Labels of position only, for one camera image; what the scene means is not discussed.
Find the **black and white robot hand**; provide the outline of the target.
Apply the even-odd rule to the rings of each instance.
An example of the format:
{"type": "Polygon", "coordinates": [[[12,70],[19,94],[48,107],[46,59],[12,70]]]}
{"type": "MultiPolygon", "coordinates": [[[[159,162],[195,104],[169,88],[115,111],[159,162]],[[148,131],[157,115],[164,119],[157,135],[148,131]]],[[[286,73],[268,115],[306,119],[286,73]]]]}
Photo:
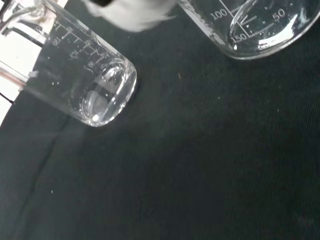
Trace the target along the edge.
{"type": "Polygon", "coordinates": [[[89,13],[127,32],[143,32],[168,21],[176,0],[84,0],[89,13]]]}

